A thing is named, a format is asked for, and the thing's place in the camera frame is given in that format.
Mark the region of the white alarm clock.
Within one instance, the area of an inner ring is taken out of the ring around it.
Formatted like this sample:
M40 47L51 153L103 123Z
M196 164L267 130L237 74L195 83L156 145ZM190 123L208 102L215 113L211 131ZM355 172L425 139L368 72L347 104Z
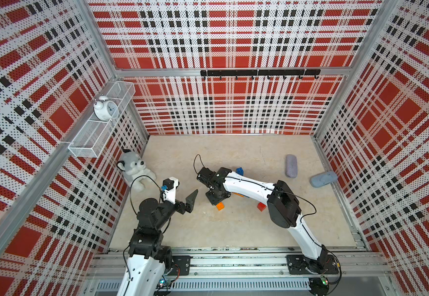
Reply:
M107 96L100 96L93 108L95 116L103 122L108 122L119 116L118 105Z

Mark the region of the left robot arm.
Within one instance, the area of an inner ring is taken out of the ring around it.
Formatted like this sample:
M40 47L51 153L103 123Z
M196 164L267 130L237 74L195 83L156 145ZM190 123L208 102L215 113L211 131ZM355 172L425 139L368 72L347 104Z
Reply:
M193 211L198 190L193 191L185 202L176 200L159 202L154 198L145 199L137 212L138 226L123 250L126 271L118 295L120 296L167 296L173 281L166 275L176 270L181 275L181 267L173 262L170 246L163 246L164 224L168 224L174 213Z

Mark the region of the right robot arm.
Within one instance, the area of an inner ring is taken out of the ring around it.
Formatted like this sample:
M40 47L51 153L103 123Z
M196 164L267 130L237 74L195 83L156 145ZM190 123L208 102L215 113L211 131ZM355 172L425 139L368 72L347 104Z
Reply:
M299 245L308 270L317 274L324 272L328 250L310 231L303 218L298 196L286 182L257 181L224 167L218 171L203 167L197 173L197 180L208 188L206 196L212 205L220 204L233 193L265 205L272 222L287 229Z

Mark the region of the orange lego brick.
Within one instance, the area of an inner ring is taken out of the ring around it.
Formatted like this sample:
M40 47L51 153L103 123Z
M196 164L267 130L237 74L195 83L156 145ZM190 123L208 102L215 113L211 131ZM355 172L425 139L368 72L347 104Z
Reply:
M216 208L219 210L219 211L221 211L221 210L223 210L224 209L224 204L222 203L222 202L220 202L220 203L218 203L218 205L216 206Z

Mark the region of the blue long lego brick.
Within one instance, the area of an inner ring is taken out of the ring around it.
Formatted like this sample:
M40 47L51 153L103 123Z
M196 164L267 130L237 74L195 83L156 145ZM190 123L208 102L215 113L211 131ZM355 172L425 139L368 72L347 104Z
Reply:
M239 174L241 176L244 175L244 171L243 171L242 167L237 168L235 171L236 171L237 174Z

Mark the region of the blue grey oval case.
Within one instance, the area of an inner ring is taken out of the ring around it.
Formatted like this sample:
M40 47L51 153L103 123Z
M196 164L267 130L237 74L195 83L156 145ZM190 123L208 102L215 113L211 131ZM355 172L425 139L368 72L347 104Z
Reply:
M310 184L314 188L329 185L338 180L338 176L334 171L325 171L310 178Z

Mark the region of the grey husky plush toy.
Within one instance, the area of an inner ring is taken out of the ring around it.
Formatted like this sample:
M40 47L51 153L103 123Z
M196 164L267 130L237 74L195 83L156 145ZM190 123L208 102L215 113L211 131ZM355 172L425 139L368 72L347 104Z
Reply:
M123 149L117 168L122 172L127 185L135 192L142 192L145 189L142 180L148 178L156 180L156 174L147 167L140 155L129 149Z

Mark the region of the aluminium front rail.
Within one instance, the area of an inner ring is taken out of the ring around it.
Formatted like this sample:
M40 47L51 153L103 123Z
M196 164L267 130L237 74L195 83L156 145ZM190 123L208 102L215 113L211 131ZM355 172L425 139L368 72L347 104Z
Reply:
M299 255L298 247L173 248L175 256L189 256L188 278L290 277L287 256ZM392 271L382 254L363 249L333 249L344 277L384 276ZM126 265L121 251L96 255L88 279L121 279Z

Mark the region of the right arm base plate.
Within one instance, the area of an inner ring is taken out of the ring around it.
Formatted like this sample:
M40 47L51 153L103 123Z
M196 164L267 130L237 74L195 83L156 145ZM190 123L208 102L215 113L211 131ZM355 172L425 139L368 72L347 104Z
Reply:
M338 275L339 267L332 254L328 254L321 265L303 255L287 255L287 267L291 275Z

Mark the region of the purple grey oval case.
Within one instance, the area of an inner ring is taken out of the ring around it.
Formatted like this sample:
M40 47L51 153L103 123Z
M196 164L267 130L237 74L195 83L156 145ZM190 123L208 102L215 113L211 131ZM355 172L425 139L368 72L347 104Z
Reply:
M298 176L298 160L293 154L286 155L285 174L289 178L296 178Z

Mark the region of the red square lego brick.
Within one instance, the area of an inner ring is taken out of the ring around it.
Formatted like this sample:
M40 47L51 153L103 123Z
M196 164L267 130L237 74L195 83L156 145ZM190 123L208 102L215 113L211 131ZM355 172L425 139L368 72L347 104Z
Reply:
M267 208L267 205L260 202L257 204L257 208L259 211L263 212Z

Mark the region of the black hook rail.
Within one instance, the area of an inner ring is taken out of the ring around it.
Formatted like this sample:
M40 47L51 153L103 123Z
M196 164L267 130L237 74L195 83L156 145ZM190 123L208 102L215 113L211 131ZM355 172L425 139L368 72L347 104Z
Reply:
M321 74L320 69L250 69L250 70L201 70L202 77L228 77L228 76L313 76L317 78Z

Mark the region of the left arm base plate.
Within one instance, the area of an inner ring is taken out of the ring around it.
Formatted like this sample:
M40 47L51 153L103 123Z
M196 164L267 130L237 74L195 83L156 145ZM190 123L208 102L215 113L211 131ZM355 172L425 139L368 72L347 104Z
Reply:
M190 273L190 263L192 257L189 255L180 255L172 257L171 268L168 276L187 276Z

